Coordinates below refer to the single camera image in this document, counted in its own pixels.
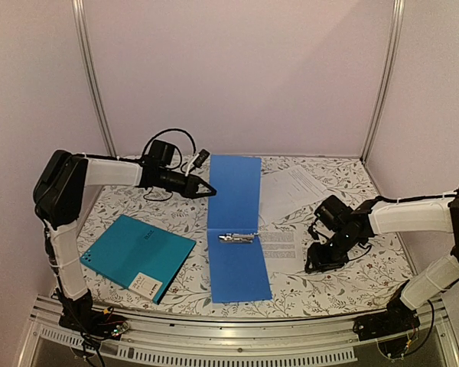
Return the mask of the blue ring binder folder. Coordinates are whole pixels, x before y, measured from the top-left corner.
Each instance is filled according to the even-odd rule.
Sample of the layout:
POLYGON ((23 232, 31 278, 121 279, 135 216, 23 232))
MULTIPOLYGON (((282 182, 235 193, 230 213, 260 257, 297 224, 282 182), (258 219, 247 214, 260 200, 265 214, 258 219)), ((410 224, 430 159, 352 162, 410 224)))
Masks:
POLYGON ((212 302, 270 300, 272 292, 258 236, 260 158, 214 155, 210 159, 207 242, 212 302))

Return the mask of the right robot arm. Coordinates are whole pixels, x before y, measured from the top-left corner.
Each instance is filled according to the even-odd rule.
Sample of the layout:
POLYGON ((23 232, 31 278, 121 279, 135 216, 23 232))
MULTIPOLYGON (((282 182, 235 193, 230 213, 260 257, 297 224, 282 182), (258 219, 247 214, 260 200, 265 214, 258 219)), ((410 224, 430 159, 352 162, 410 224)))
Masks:
POLYGON ((405 282, 392 296, 380 317, 386 333, 397 333, 409 322, 410 313, 459 280, 459 187, 451 192, 388 199, 377 196, 356 209, 337 196, 326 198, 314 211, 315 219, 333 234, 325 243, 314 242, 307 250, 306 273, 343 267, 355 245, 377 235, 394 232, 445 232, 454 237, 448 255, 405 282))

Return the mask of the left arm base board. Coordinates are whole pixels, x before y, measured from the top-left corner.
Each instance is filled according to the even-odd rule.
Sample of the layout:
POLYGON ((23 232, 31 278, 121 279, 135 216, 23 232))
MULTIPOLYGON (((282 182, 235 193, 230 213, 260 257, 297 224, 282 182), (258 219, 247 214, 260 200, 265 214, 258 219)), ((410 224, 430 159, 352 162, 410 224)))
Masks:
POLYGON ((59 325, 101 340, 119 340, 130 329, 127 319, 115 313, 113 307, 103 310, 65 308, 59 325))

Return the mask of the right arm base board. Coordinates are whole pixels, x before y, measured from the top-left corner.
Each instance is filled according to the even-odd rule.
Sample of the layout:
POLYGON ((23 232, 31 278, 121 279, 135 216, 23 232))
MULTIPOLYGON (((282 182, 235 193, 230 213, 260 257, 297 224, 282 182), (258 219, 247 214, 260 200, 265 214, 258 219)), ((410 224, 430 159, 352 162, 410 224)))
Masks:
POLYGON ((353 332, 360 341, 391 336, 420 326, 415 310, 393 307, 379 313, 359 316, 353 321, 353 332))

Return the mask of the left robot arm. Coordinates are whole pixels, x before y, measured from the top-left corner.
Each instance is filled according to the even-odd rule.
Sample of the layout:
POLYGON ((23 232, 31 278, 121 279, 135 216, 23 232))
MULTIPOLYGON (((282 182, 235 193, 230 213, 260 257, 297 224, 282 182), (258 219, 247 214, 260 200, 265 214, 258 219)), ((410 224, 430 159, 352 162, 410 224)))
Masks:
POLYGON ((183 198, 216 195, 216 189, 201 177, 173 171, 161 160, 144 155, 137 159, 57 150, 50 157, 33 190, 34 213, 43 223, 45 251, 59 288, 58 298, 70 321, 81 331, 98 326, 91 310, 92 296, 83 278, 77 248, 77 221, 85 187, 156 187, 183 198))

